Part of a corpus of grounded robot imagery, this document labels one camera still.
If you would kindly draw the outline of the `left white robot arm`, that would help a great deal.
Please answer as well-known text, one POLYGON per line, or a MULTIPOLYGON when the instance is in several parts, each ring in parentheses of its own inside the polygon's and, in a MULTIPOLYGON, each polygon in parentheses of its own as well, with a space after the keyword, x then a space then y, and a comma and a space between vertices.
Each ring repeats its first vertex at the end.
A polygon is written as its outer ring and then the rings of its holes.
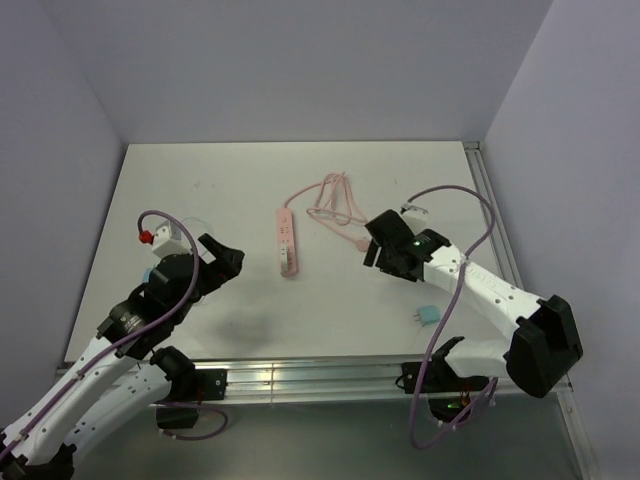
POLYGON ((245 257, 208 234, 198 242, 211 261, 187 249, 161 258, 64 376, 2 430, 2 478, 69 479, 75 455, 138 410, 198 395, 193 362, 162 343, 195 303, 240 274, 245 257))

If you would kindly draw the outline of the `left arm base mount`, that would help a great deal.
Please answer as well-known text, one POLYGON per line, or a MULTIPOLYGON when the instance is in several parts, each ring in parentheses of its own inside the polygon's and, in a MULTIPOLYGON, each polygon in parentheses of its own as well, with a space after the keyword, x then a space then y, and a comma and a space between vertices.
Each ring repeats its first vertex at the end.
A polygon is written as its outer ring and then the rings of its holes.
POLYGON ((161 398, 155 411, 156 425, 160 432, 183 441, 211 438, 221 433, 228 424, 228 416, 221 411, 222 425, 211 434, 186 436, 179 430, 190 430, 200 419, 200 408, 206 401, 224 398, 227 371, 215 369, 212 374, 198 371, 195 364, 177 348, 170 346, 155 351, 150 364, 159 367, 169 384, 169 392, 161 398))

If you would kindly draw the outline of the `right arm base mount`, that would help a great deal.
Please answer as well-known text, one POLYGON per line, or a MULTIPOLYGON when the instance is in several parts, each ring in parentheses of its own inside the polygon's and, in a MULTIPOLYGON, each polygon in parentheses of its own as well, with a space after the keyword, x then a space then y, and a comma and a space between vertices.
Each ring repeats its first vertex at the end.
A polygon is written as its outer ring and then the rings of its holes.
POLYGON ((431 414, 439 421, 452 421, 470 402, 472 392, 480 392, 489 384, 484 376, 458 377, 445 363, 432 367, 425 373, 421 394, 428 394, 431 414))

